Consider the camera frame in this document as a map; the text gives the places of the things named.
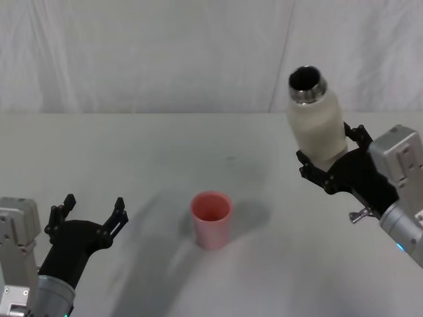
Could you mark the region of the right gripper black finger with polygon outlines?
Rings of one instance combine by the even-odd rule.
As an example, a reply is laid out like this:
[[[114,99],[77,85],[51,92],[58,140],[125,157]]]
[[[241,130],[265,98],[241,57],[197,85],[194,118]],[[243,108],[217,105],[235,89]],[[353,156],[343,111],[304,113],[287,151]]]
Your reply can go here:
[[[367,151],[373,139],[367,132],[364,125],[360,124],[358,127],[350,127],[344,122],[345,136],[356,143],[356,145],[363,151]]]
[[[334,184],[334,177],[328,172],[316,167],[302,151],[296,152],[298,161],[301,163],[299,172],[302,178],[324,189],[324,191],[333,195],[336,193],[336,185]]]

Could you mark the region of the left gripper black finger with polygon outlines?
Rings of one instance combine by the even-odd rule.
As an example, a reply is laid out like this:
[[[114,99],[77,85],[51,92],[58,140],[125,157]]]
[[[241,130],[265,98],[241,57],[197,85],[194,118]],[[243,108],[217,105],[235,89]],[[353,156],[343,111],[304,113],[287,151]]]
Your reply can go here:
[[[68,194],[61,205],[51,206],[50,218],[44,229],[44,232],[49,236],[50,244],[75,241],[77,237],[77,221],[67,220],[67,216],[75,205],[75,196]]]
[[[128,222],[128,215],[125,210],[125,203],[122,197],[118,197],[114,210],[106,222],[97,230],[99,245],[101,248],[109,248],[113,244],[116,235]]]

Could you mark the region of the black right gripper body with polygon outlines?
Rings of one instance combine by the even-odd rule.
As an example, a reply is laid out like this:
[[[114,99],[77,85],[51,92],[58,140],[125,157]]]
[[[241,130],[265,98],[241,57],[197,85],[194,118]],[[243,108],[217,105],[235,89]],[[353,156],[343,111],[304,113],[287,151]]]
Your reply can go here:
[[[370,154],[355,149],[328,170],[326,193],[352,194],[374,217],[380,218],[398,200],[396,189],[376,170]]]

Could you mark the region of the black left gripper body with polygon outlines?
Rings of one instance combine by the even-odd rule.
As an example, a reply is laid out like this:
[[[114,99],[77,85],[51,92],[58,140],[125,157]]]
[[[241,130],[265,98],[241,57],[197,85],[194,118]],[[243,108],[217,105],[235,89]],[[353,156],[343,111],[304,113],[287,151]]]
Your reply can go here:
[[[59,279],[73,289],[92,254],[112,245],[109,231],[90,221],[64,221],[44,229],[52,247],[38,274]]]

